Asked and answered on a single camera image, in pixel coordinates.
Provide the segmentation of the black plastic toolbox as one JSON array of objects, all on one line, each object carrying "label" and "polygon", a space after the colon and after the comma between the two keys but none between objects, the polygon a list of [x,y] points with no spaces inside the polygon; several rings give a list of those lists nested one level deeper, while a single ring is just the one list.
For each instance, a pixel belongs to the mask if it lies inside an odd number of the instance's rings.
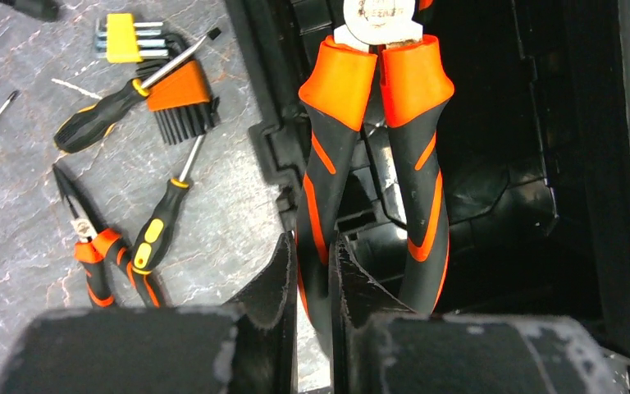
[{"label": "black plastic toolbox", "polygon": [[[287,231],[310,150],[297,91],[342,5],[226,1],[263,119],[251,143]],[[451,238],[437,310],[567,314],[630,359],[630,1],[431,1],[415,20],[455,86],[437,145]],[[357,143],[338,220],[397,292],[404,211],[386,145]]]}]

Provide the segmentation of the orange black needle-nose pliers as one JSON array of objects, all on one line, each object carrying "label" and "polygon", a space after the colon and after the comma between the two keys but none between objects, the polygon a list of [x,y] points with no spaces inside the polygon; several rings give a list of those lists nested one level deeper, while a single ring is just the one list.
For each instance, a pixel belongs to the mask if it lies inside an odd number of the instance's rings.
[{"label": "orange black needle-nose pliers", "polygon": [[119,268],[136,290],[145,306],[167,307],[162,284],[154,274],[141,274],[132,269],[131,248],[124,236],[98,216],[88,196],[64,169],[52,165],[62,204],[71,215],[70,224],[78,238],[74,259],[86,275],[86,288],[92,306],[100,309],[117,307],[112,283],[107,278],[107,265]]}]

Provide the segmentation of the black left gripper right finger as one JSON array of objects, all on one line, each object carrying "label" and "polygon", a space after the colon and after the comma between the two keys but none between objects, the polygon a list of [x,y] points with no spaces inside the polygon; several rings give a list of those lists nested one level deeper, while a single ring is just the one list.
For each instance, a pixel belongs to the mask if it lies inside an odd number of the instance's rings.
[{"label": "black left gripper right finger", "polygon": [[602,349],[556,316],[424,317],[331,247],[332,382],[337,393],[616,393]]}]

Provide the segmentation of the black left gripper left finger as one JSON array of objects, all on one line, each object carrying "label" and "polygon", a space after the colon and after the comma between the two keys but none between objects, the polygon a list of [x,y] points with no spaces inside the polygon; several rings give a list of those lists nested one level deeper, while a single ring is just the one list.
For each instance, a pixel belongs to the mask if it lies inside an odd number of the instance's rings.
[{"label": "black left gripper left finger", "polygon": [[2,393],[295,393],[294,239],[223,305],[57,309],[24,330]]}]

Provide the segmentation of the orange black combination pliers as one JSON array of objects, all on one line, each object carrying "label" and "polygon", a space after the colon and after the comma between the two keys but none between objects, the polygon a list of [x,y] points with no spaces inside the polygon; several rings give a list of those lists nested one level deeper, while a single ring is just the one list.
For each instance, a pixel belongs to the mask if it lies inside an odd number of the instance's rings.
[{"label": "orange black combination pliers", "polygon": [[322,344],[331,341],[331,249],[355,145],[386,138],[404,211],[398,297],[431,314],[444,289],[450,223],[437,153],[437,127],[454,94],[440,40],[414,16],[426,1],[346,1],[343,20],[321,42],[299,89],[311,126],[294,242],[299,292]]}]

